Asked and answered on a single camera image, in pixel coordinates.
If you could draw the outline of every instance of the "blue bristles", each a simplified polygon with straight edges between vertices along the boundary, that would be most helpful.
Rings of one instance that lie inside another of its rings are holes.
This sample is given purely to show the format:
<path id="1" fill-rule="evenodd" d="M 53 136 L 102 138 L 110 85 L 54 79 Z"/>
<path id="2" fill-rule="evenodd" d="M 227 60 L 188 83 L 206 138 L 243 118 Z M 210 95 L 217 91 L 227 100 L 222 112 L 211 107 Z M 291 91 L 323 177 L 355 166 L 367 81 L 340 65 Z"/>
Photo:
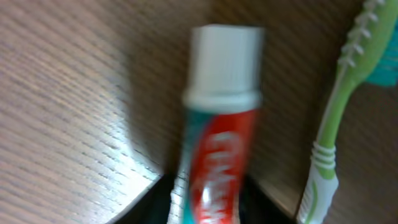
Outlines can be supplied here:
<path id="1" fill-rule="evenodd" d="M 398 22 L 382 59 L 366 81 L 380 86 L 398 83 Z"/>

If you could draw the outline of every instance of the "toothbrush head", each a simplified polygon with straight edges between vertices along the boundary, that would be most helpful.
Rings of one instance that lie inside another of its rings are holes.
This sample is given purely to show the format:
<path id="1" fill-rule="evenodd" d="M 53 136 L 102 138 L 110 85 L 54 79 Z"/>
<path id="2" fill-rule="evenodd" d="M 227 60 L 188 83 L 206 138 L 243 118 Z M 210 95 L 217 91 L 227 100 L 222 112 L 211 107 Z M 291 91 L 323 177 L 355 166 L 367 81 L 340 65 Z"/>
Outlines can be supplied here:
<path id="1" fill-rule="evenodd" d="M 338 78 L 353 88 L 364 81 L 393 85 L 398 73 L 398 0 L 367 0 L 348 33 L 338 61 Z"/>
<path id="2" fill-rule="evenodd" d="M 387 49 L 366 81 L 380 86 L 394 86 L 398 83 L 398 22 Z"/>

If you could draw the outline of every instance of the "wooden surface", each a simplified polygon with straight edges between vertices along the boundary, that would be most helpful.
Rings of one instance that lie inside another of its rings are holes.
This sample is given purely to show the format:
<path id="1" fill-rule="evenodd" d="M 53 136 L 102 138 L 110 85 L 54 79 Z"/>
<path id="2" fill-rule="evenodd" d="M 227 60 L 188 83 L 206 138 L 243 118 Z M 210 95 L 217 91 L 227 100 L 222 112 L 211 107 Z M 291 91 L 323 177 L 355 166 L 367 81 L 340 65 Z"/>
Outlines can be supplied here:
<path id="1" fill-rule="evenodd" d="M 293 215 L 361 2 L 0 0 L 0 223 L 105 223 L 175 170 L 190 29 L 209 22 L 267 28 L 248 172 Z M 327 223 L 398 223 L 397 133 L 398 89 L 361 86 Z"/>

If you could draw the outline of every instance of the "brand logo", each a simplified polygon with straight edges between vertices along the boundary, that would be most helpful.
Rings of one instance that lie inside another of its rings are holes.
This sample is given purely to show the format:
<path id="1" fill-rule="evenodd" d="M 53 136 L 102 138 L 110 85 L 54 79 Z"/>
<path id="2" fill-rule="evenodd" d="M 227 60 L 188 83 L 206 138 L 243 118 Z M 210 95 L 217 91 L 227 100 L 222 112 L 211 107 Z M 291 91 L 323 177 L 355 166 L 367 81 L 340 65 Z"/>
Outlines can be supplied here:
<path id="1" fill-rule="evenodd" d="M 201 193 L 201 224 L 218 223 L 226 218 L 229 198 L 236 180 L 232 168 L 235 157 L 242 148 L 242 142 L 234 132 L 212 134 L 206 141 L 203 170 L 206 174 L 197 179 L 193 191 Z"/>

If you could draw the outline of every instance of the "toothbrush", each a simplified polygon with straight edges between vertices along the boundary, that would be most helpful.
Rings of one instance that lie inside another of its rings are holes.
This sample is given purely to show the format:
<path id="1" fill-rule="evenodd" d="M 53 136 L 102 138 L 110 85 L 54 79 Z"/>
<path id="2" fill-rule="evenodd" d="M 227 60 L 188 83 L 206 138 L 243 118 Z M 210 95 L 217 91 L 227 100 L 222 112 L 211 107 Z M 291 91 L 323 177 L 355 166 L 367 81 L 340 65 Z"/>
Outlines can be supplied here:
<path id="1" fill-rule="evenodd" d="M 363 82 L 398 81 L 398 0 L 367 0 L 348 33 L 337 78 L 313 143 L 310 174 L 298 211 L 300 224 L 321 224 L 338 188 L 335 141 L 344 108 Z"/>

